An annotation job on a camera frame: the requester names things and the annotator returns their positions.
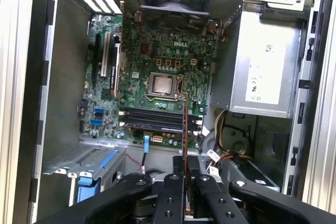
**expansion slot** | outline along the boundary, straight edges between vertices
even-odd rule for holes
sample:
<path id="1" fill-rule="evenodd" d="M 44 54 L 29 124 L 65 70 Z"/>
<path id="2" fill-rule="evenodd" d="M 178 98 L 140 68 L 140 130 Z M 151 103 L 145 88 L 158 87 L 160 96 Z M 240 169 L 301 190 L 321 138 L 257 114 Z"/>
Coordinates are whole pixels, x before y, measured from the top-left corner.
<path id="1" fill-rule="evenodd" d="M 113 49 L 112 69 L 110 79 L 111 95 L 117 97 L 119 81 L 119 64 L 120 64 L 120 43 L 117 43 Z"/>
<path id="2" fill-rule="evenodd" d="M 136 108 L 125 108 L 119 112 L 120 122 L 125 127 L 149 130 L 163 131 L 172 133 L 183 133 L 183 115 L 163 111 L 150 111 Z M 192 133 L 200 130 L 201 117 L 188 115 L 186 132 Z"/>
<path id="3" fill-rule="evenodd" d="M 95 47 L 93 49 L 93 57 L 92 57 L 92 72 L 91 72 L 91 79 L 92 79 L 92 86 L 93 88 L 96 87 L 97 82 L 97 66 L 98 66 L 98 54 L 100 49 L 100 43 L 101 43 L 101 35 L 96 34 L 96 41 Z"/>
<path id="4" fill-rule="evenodd" d="M 107 63 L 109 59 L 110 43 L 111 43 L 111 33 L 107 32 L 105 33 L 103 59 L 101 61 L 101 70 L 100 70 L 100 76 L 102 77 L 106 77 L 107 75 Z"/>

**blue drive bracket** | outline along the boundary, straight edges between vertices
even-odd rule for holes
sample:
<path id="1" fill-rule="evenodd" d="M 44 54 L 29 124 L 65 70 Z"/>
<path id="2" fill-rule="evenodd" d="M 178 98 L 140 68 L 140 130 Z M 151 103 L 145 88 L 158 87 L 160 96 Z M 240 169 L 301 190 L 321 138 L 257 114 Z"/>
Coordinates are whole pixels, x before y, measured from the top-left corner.
<path id="1" fill-rule="evenodd" d="M 92 178 L 81 177 L 78 181 L 77 203 L 86 200 L 100 192 L 101 179 L 94 181 Z"/>
<path id="2" fill-rule="evenodd" d="M 145 152 L 145 153 L 148 153 L 149 152 L 149 136 L 144 136 L 143 137 L 143 140 L 144 140 L 144 145 L 143 145 L 143 148 L 144 148 L 144 150 L 143 150 L 143 152 Z"/>

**chip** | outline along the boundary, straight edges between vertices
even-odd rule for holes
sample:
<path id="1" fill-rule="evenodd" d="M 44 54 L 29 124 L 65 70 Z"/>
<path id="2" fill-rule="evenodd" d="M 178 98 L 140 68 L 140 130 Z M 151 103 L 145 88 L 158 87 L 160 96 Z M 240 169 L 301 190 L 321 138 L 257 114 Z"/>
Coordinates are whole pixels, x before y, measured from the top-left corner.
<path id="1" fill-rule="evenodd" d="M 155 76 L 153 93 L 172 93 L 173 78 L 171 76 Z"/>

